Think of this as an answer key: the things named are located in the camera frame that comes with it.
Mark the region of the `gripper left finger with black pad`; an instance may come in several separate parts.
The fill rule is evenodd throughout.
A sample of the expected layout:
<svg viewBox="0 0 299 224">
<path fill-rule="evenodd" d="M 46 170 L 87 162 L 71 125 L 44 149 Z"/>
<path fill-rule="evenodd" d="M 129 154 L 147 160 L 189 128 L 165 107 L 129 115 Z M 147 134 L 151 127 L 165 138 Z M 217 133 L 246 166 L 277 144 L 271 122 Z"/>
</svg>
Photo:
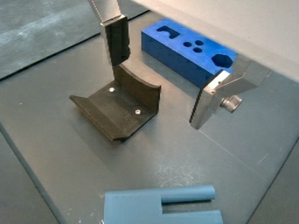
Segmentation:
<svg viewBox="0 0 299 224">
<path fill-rule="evenodd" d="M 127 16 L 121 12 L 118 0 L 88 0 L 88 3 L 98 17 L 110 62 L 115 67 L 129 59 L 131 53 Z"/>
</svg>

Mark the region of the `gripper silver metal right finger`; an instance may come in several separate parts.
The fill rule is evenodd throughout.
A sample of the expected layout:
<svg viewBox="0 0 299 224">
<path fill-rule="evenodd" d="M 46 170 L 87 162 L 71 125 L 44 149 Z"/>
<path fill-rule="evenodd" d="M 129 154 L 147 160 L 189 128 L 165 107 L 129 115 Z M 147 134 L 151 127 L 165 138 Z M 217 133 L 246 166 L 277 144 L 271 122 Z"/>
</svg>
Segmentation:
<svg viewBox="0 0 299 224">
<path fill-rule="evenodd" d="M 233 63 L 233 73 L 221 70 L 201 89 L 191 112 L 190 124 L 198 130 L 209 121 L 218 108 L 233 113 L 242 103 L 238 94 L 258 87 L 271 69 L 246 56 L 239 55 Z"/>
</svg>

